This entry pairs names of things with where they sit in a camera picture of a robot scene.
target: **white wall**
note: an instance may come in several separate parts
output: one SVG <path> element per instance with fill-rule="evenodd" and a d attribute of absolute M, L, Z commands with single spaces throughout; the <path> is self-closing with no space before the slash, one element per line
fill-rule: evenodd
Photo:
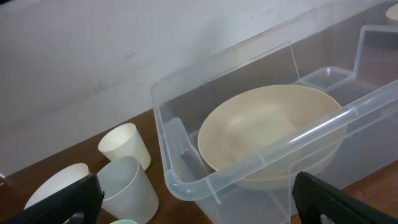
<path fill-rule="evenodd" d="M 151 109 L 149 88 L 159 78 L 326 1 L 0 6 L 0 172 L 9 175 Z"/>

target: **wooden table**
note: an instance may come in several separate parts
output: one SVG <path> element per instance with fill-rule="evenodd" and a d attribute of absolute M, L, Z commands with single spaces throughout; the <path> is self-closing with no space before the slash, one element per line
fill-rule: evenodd
<path fill-rule="evenodd" d="M 136 124 L 152 157 L 152 164 L 146 170 L 146 174 L 159 197 L 159 209 L 149 223 L 211 223 L 194 202 L 181 201 L 171 195 L 167 189 L 153 111 L 147 111 L 126 122 Z M 0 186 L 0 221 L 23 211 L 24 205 L 35 190 L 66 166 L 84 162 L 90 171 L 97 173 L 109 162 L 97 150 L 100 139 L 107 132 L 98 134 L 6 177 L 5 184 Z M 393 162 L 350 185 L 345 188 L 345 192 L 398 218 L 398 162 Z M 115 220 L 116 218 L 102 210 L 97 223 L 107 224 Z M 299 223 L 299 218 L 293 217 L 293 221 Z"/>

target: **clear plastic container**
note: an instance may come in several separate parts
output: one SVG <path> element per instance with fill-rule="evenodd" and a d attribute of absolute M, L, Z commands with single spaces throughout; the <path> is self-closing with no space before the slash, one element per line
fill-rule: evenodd
<path fill-rule="evenodd" d="M 331 2 L 159 80 L 152 100 L 171 193 L 195 201 L 213 223 L 290 223 L 297 172 L 341 189 L 397 160 L 398 27 L 385 16 L 396 3 Z M 235 95 L 276 84 L 316 88 L 342 108 L 212 170 L 197 146 L 206 117 Z M 300 157 L 286 164 L 284 187 L 242 184 L 291 153 Z"/>

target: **cup rim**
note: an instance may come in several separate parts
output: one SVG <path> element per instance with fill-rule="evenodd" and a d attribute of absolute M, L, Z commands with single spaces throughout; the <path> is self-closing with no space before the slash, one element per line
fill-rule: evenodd
<path fill-rule="evenodd" d="M 138 224 L 136 221 L 127 220 L 127 219 L 117 220 L 117 221 L 115 221 L 115 222 L 112 222 L 111 224 L 118 224 L 118 222 L 123 222 L 123 221 L 129 221 L 129 222 L 131 222 L 131 224 Z"/>
<path fill-rule="evenodd" d="M 105 197 L 104 197 L 104 199 L 103 199 L 104 202 L 105 202 L 105 201 L 108 201 L 108 200 L 111 200 L 112 198 L 115 198 L 115 197 L 118 196 L 121 192 L 123 192 L 124 190 L 126 190 L 126 189 L 131 185 L 131 183 L 136 179 L 136 177 L 137 177 L 137 174 L 138 174 L 138 172 L 139 172 L 139 166 L 140 166 L 139 161 L 138 161 L 135 157 L 126 156 L 126 157 L 122 157 L 122 158 L 119 158 L 119 159 L 115 159 L 115 160 L 111 161 L 110 163 L 106 164 L 100 171 L 98 171 L 98 173 L 97 173 L 97 178 L 98 178 L 98 174 L 100 174 L 101 172 L 104 172 L 104 170 L 106 170 L 107 168 L 109 168 L 111 165 L 114 165 L 115 163 L 117 163 L 117 162 L 119 162 L 119 161 L 121 161 L 121 160 L 123 160 L 123 159 L 129 159 L 129 160 L 134 160 L 134 161 L 136 161 L 136 164 L 137 164 L 136 173 L 133 175 L 133 177 L 132 177 L 132 179 L 130 180 L 130 182 L 129 182 L 123 189 L 121 189 L 118 193 L 116 193 L 116 194 L 110 196 L 109 198 L 105 198 Z"/>
<path fill-rule="evenodd" d="M 132 127 L 134 127 L 134 130 L 129 134 L 129 137 L 127 138 L 127 140 L 124 141 L 124 142 L 123 142 L 122 144 L 120 144 L 119 146 L 112 147 L 112 148 L 109 148 L 109 149 L 105 149 L 105 148 L 103 147 L 103 144 L 105 143 L 105 141 L 107 141 L 107 140 L 111 137 L 112 134 L 114 134 L 116 131 L 119 131 L 119 129 L 121 129 L 122 127 L 125 127 L 125 126 L 132 126 Z M 136 126 L 135 124 L 133 124 L 133 123 L 121 124 L 121 125 L 115 127 L 114 129 L 112 129 L 110 132 L 106 133 L 105 136 L 101 138 L 101 141 L 98 143 L 98 150 L 99 150 L 100 152 L 111 152 L 111 151 L 113 151 L 113 150 L 115 150 L 115 149 L 121 147 L 122 145 L 124 145 L 129 139 L 131 139 L 131 137 L 136 133 L 136 131 L 137 131 L 137 126 Z"/>

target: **white paper cup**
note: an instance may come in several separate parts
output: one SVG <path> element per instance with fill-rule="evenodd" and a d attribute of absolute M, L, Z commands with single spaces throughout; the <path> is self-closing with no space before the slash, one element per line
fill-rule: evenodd
<path fill-rule="evenodd" d="M 144 224 L 155 215 L 159 200 L 136 158 L 111 161 L 97 177 L 105 192 L 102 208 L 116 218 Z"/>
<path fill-rule="evenodd" d="M 132 123 L 122 124 L 106 134 L 99 142 L 98 150 L 110 161 L 132 156 L 138 159 L 144 170 L 150 164 L 148 150 L 138 133 L 136 125 Z"/>

